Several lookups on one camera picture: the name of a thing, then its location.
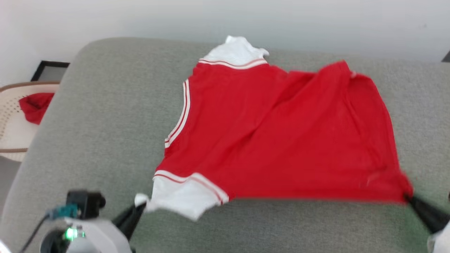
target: garment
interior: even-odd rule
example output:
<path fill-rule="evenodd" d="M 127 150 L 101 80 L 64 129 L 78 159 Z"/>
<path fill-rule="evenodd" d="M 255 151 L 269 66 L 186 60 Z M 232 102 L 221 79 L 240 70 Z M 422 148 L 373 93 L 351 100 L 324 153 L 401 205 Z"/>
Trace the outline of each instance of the garment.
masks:
<path fill-rule="evenodd" d="M 29 122 L 39 125 L 53 95 L 54 93 L 36 93 L 20 99 L 20 109 L 25 114 L 25 118 Z"/>
<path fill-rule="evenodd" d="M 387 109 L 345 62 L 285 72 L 243 37 L 200 59 L 147 210 L 193 220 L 234 198 L 405 203 Z"/>

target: laundry basket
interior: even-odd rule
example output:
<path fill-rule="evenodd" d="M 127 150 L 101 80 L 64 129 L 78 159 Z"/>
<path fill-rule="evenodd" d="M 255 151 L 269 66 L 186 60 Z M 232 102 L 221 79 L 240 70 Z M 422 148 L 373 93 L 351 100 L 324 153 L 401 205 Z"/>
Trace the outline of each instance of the laundry basket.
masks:
<path fill-rule="evenodd" d="M 19 100 L 35 93 L 54 93 L 59 82 L 25 82 L 0 88 L 0 156 L 22 161 L 38 125 L 28 122 Z"/>

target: black frame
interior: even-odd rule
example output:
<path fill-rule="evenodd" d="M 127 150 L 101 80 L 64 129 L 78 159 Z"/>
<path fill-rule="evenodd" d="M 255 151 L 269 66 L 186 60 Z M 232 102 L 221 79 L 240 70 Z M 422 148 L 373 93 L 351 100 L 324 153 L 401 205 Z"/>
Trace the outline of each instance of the black frame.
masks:
<path fill-rule="evenodd" d="M 39 80 L 39 78 L 42 75 L 42 72 L 44 71 L 45 67 L 67 68 L 67 67 L 69 67 L 69 64 L 70 63 L 41 61 L 39 66 L 36 69 L 36 72 L 34 72 L 34 75 L 33 75 L 33 78 L 31 78 L 31 81 Z"/>

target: red fabric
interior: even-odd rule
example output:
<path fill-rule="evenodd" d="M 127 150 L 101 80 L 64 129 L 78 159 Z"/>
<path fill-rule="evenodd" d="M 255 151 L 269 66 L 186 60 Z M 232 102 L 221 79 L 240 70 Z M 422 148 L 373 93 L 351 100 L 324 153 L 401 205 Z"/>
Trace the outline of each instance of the red fabric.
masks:
<path fill-rule="evenodd" d="M 157 170 L 201 173 L 230 200 L 405 203 L 413 187 L 388 111 L 373 81 L 353 75 L 345 62 L 317 73 L 199 63 L 186 124 Z"/>
<path fill-rule="evenodd" d="M 25 113 L 25 118 L 39 125 L 47 110 L 54 93 L 36 93 L 19 100 L 19 105 Z"/>

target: gray cushion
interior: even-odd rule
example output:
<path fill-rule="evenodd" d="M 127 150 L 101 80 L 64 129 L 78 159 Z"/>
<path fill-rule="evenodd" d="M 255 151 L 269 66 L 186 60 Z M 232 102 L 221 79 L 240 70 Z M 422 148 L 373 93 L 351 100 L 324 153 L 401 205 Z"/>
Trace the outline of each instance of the gray cushion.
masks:
<path fill-rule="evenodd" d="M 16 252 L 45 210 L 72 188 L 100 190 L 103 217 L 151 194 L 164 138 L 182 108 L 182 82 L 215 45 L 115 38 L 86 46 L 67 70 L 13 184 L 0 238 Z M 418 193 L 450 210 L 450 65 L 270 50 L 269 62 L 318 70 L 344 58 L 373 78 L 391 113 L 400 163 Z M 47 224 L 29 252 L 37 252 Z M 142 217 L 138 253 L 423 253 L 427 232 L 410 208 L 369 203 L 235 200 L 192 222 Z"/>

